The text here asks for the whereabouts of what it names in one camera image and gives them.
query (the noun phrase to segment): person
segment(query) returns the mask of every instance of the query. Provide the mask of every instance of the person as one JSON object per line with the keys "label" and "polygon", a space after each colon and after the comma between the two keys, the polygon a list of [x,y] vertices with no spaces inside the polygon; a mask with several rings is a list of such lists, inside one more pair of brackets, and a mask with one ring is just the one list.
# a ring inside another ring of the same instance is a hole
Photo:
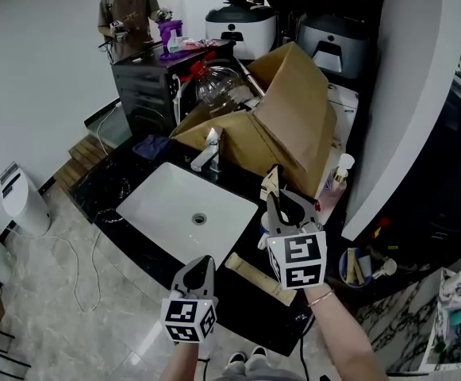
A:
{"label": "person", "polygon": [[[343,381],[386,381],[362,327],[350,315],[327,284],[306,288],[305,294],[336,370]],[[193,381],[198,359],[198,344],[181,343],[175,347],[160,381]],[[291,371],[275,369],[267,351],[255,347],[250,360],[234,353],[216,381],[302,381]]]}
{"label": "person", "polygon": [[[111,60],[116,63],[141,51],[145,44],[151,43],[149,18],[156,20],[159,5],[157,0],[101,0],[98,16],[98,31],[110,46]],[[110,25],[121,21],[128,35],[124,40],[115,40]]]}

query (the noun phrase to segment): rice cooker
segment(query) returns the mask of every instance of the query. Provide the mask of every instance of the rice cooker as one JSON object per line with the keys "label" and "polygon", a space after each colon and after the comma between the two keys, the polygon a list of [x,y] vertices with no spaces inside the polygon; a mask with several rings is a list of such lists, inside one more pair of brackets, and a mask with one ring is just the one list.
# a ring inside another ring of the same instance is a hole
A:
{"label": "rice cooker", "polygon": [[278,27],[273,8],[247,0],[228,0],[226,4],[207,14],[208,39],[235,41],[238,60],[256,60],[276,48]]}
{"label": "rice cooker", "polygon": [[366,62],[369,35],[365,24],[331,15],[300,19],[297,43],[317,66],[342,78],[358,78]]}

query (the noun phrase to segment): cardboard box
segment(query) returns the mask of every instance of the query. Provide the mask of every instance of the cardboard box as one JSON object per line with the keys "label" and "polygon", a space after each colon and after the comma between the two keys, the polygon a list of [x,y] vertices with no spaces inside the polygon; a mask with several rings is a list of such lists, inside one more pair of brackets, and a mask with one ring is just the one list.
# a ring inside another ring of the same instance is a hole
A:
{"label": "cardboard box", "polygon": [[210,120],[199,106],[171,137],[203,150],[211,127],[218,125],[225,131],[224,158],[261,176],[281,164],[293,187],[314,196],[336,126],[327,79],[295,43],[258,58],[248,69],[267,90],[251,113]]}

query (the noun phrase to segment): black marble countertop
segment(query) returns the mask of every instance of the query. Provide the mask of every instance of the black marble countertop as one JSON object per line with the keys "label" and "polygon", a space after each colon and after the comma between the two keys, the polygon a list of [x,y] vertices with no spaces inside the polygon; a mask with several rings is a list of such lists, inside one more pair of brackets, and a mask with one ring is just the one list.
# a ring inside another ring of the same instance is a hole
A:
{"label": "black marble countertop", "polygon": [[[191,171],[190,162],[199,151],[173,141],[160,160],[150,162],[133,153],[134,144],[135,139],[131,138],[112,152],[75,185],[71,196],[86,218],[118,248],[152,278],[171,289],[175,273],[183,264],[130,225],[116,208],[163,162]],[[267,252],[257,248],[261,237],[260,218],[267,210],[265,202],[259,200],[262,179],[236,165],[226,164],[216,184],[259,206],[231,252],[274,278]],[[291,306],[285,306],[224,264],[217,269],[215,282],[220,325],[284,356],[292,353],[311,318],[304,292],[298,292]]]}

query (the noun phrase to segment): gray t-shirt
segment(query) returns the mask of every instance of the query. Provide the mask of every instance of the gray t-shirt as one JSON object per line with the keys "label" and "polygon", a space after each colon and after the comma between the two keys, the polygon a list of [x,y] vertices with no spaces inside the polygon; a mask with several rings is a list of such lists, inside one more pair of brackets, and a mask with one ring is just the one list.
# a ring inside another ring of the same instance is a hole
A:
{"label": "gray t-shirt", "polygon": [[225,374],[216,378],[214,381],[304,381],[304,379],[291,371],[282,370],[281,368],[258,368],[249,371],[246,375]]}
{"label": "gray t-shirt", "polygon": [[114,42],[111,54],[114,62],[141,51],[152,41],[149,18],[159,10],[157,0],[101,0],[98,27],[110,27],[114,21],[122,21],[129,31],[123,42]]}

